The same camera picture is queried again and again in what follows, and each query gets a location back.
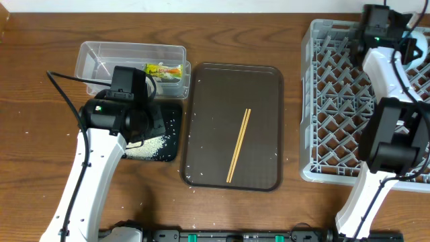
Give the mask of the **yellow snack wrapper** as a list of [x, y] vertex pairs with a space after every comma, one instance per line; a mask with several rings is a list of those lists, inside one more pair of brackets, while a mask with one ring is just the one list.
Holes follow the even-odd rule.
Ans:
[[180, 80], [182, 78], [183, 65], [165, 66], [158, 64], [145, 64], [144, 71], [152, 77]]

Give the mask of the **light blue bowl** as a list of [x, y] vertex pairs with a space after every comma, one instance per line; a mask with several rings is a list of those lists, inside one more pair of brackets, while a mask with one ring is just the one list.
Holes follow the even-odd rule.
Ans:
[[404, 70], [409, 71], [421, 65], [428, 54], [428, 43], [425, 35], [418, 31], [413, 31], [409, 38], [415, 40], [411, 57], [403, 64]]

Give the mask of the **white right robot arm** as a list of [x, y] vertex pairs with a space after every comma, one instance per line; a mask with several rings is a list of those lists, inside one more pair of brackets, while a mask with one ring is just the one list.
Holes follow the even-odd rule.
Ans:
[[361, 169], [335, 217], [334, 241], [366, 241], [372, 221], [392, 187], [428, 167], [429, 104], [406, 72], [422, 64], [428, 43], [416, 27], [424, 13], [399, 13], [366, 4], [351, 47], [351, 62], [369, 77], [377, 106], [358, 145]]

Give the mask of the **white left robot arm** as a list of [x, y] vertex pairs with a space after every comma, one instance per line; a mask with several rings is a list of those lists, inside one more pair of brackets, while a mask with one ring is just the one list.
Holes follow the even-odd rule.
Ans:
[[101, 241], [99, 224], [113, 174], [129, 143], [163, 136], [165, 123], [157, 88], [141, 69], [116, 66], [111, 83], [77, 110], [48, 78], [77, 120], [77, 150], [58, 208], [41, 241]]

